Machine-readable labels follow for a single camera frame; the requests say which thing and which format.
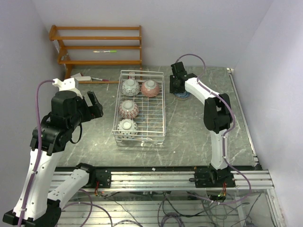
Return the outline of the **red diamond pattern bowl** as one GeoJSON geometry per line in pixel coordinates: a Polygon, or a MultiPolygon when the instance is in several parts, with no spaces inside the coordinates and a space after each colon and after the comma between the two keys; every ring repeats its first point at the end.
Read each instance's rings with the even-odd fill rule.
{"type": "Polygon", "coordinates": [[[119,105],[118,112],[123,119],[133,119],[139,114],[139,106],[133,100],[125,100],[119,105]]]}

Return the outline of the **white bowl with dot pattern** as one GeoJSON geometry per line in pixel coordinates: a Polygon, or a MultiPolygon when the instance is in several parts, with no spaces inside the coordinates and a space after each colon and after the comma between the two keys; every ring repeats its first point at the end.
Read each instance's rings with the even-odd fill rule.
{"type": "Polygon", "coordinates": [[[132,119],[123,119],[117,126],[117,134],[120,139],[133,139],[138,134],[138,125],[132,119]]]}

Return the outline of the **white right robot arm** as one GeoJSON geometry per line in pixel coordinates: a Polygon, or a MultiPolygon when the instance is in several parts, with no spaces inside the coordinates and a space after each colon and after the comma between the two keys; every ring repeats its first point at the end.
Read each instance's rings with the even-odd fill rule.
{"type": "Polygon", "coordinates": [[[212,186],[219,187],[230,173],[228,166],[227,136],[233,121],[230,98],[219,94],[206,86],[193,73],[188,74],[182,62],[171,65],[169,92],[180,94],[188,92],[204,105],[203,122],[211,135],[212,158],[206,176],[196,176],[192,181],[208,181],[212,186]]]}

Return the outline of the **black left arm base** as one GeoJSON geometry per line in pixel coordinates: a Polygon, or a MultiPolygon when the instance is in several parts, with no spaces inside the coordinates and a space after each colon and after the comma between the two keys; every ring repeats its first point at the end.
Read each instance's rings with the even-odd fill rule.
{"type": "Polygon", "coordinates": [[[112,174],[107,169],[97,168],[94,173],[93,187],[94,188],[110,188],[112,182],[112,174]]]}

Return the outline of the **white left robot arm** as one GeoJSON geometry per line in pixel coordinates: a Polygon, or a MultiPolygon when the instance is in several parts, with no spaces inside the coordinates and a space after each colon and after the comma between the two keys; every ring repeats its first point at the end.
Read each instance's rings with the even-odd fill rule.
{"type": "Polygon", "coordinates": [[[30,142],[30,165],[21,196],[14,209],[2,221],[12,226],[54,227],[63,207],[82,187],[96,184],[96,168],[78,164],[72,174],[55,190],[50,191],[52,178],[72,134],[82,123],[103,116],[103,106],[93,91],[87,92],[92,103],[74,91],[59,91],[51,100],[51,111],[33,130],[30,142]]]}

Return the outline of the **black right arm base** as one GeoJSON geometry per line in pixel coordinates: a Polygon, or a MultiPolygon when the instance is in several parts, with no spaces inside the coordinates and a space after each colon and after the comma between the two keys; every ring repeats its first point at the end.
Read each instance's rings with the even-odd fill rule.
{"type": "Polygon", "coordinates": [[[216,170],[211,165],[199,166],[188,181],[194,183],[196,188],[219,188],[224,185],[235,187],[234,176],[229,167],[216,170]]]}

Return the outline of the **brown leaf pattern bowl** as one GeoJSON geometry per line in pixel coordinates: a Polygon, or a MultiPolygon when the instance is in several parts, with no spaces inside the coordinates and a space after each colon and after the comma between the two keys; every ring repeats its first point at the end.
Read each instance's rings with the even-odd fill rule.
{"type": "Polygon", "coordinates": [[[141,93],[147,97],[155,97],[160,92],[159,84],[154,80],[147,80],[142,83],[141,93]]]}

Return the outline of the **blue triangle pattern bowl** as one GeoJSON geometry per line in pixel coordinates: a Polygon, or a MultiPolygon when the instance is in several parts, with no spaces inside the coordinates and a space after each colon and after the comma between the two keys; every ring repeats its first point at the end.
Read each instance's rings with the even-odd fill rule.
{"type": "Polygon", "coordinates": [[[122,93],[126,96],[135,96],[140,92],[140,85],[134,79],[127,79],[122,83],[122,93]]]}

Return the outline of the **blue floral pattern bowl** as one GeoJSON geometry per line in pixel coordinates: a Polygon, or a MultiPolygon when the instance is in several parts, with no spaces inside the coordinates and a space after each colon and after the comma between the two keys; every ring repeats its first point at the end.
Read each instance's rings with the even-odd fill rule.
{"type": "Polygon", "coordinates": [[[187,100],[190,97],[190,93],[189,92],[183,92],[183,93],[174,93],[174,96],[176,97],[176,99],[178,100],[187,100]]]}

